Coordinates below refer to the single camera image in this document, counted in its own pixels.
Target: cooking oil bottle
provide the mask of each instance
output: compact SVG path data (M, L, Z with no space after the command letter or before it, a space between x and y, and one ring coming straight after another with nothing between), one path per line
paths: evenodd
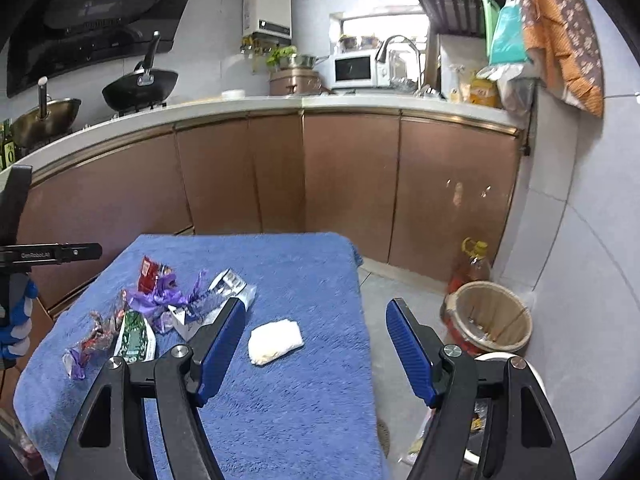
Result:
M485 281L491 277L491 264L486 257L487 249L486 242L476 242L471 238L465 238L462 242L462 252L465 256L451 273L451 278L447 285L447 295L440 307L440 318L442 320L445 317L449 294L453 294L466 283Z

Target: blue tablecloth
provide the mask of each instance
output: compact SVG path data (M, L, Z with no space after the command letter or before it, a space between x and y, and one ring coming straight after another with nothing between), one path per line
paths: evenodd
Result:
M85 381L73 382L62 354L88 333L90 311L107 314L118 291L134 286L145 254L173 267L183 290L191 288L199 270L208 269L213 279L228 267L257 285L220 392L200 410L228 480L386 477L356 272L360 257L335 234L140 236L58 319L18 383L15 411L49 470L58 466L66 436L106 359L89 366ZM299 323L305 346L254 367L247 353L251 330L284 318ZM157 355L180 341L175 332L160 336ZM156 403L145 403L158 478L168 480Z

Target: blue gripper pad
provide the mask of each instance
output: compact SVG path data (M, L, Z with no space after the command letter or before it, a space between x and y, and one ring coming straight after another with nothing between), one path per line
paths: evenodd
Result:
M234 356L242 332L244 332L245 323L246 310L242 301L238 301L202 362L202 379L194 396L198 407L203 407L220 390L231 358Z
M429 406L436 397L431 381L431 363L395 301L389 301L386 306L386 329L415 396Z

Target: white microwave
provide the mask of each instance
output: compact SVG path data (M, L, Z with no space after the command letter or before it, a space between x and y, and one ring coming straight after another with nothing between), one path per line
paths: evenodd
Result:
M329 83L335 88L391 88L406 78L406 63L390 50L386 62L378 63L378 49L353 50L329 58Z

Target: gloved hand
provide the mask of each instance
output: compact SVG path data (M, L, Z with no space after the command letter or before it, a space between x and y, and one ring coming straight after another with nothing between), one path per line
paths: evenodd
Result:
M38 297L35 283L28 280L22 298L9 314L11 325L0 328L0 354L5 359L16 360L29 351L32 300Z

